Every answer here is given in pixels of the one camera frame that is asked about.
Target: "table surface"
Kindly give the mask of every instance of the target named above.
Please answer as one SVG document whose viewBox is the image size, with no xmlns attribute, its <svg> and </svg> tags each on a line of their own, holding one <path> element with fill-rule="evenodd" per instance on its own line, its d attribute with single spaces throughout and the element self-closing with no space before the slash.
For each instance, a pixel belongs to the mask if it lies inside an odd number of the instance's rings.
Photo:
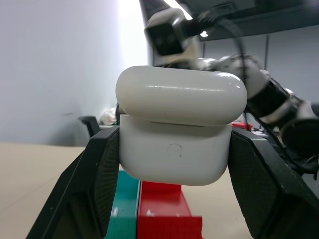
<svg viewBox="0 0 319 239">
<path fill-rule="evenodd" d="M 0 143 L 0 238 L 27 236 L 51 190 L 82 147 Z M 183 186 L 205 239 L 251 239 L 228 170 L 215 183 Z"/>
</svg>

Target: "teal block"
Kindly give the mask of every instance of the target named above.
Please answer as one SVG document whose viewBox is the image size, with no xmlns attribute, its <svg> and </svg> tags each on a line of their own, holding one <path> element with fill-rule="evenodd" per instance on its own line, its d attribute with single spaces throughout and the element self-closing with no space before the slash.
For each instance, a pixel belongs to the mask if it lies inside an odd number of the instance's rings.
<svg viewBox="0 0 319 239">
<path fill-rule="evenodd" d="M 136 239 L 140 181 L 119 171 L 113 207 L 105 239 Z"/>
</svg>

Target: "ceiling light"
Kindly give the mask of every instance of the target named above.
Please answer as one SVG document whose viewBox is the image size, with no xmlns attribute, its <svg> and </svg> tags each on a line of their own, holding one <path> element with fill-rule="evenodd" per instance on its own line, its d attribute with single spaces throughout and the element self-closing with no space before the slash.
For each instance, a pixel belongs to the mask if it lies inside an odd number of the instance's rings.
<svg viewBox="0 0 319 239">
<path fill-rule="evenodd" d="M 164 0 L 164 2 L 166 2 L 170 7 L 181 9 L 184 12 L 185 18 L 187 20 L 192 20 L 193 19 L 191 17 L 191 15 L 181 5 L 179 5 L 179 3 L 176 2 L 175 0 Z M 208 36 L 206 31 L 203 31 L 200 35 L 202 37 L 207 37 Z"/>
<path fill-rule="evenodd" d="M 202 37 L 208 37 L 208 34 L 207 34 L 206 31 L 203 31 L 203 32 L 200 34 L 200 36 L 202 36 Z"/>
</svg>

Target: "black chair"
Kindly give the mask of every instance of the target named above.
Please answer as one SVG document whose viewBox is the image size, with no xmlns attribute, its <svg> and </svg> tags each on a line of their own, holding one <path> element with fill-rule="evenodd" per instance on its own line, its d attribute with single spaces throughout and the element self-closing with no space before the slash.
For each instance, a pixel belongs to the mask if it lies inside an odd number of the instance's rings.
<svg viewBox="0 0 319 239">
<path fill-rule="evenodd" d="M 101 130 L 94 116 L 82 116 L 79 117 L 79 120 L 87 126 L 90 137 L 96 135 Z"/>
</svg>

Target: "red object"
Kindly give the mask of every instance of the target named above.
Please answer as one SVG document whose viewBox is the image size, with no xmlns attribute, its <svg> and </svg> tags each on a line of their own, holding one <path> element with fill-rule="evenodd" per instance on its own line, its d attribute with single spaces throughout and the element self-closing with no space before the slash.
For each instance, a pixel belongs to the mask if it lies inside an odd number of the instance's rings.
<svg viewBox="0 0 319 239">
<path fill-rule="evenodd" d="M 141 183 L 137 239 L 202 239 L 201 230 L 180 185 Z"/>
<path fill-rule="evenodd" d="M 246 123 L 231 123 L 231 124 L 233 125 L 233 127 L 247 129 Z M 249 130 L 252 130 L 253 129 L 253 125 L 252 124 L 248 124 L 248 128 L 249 128 Z"/>
</svg>

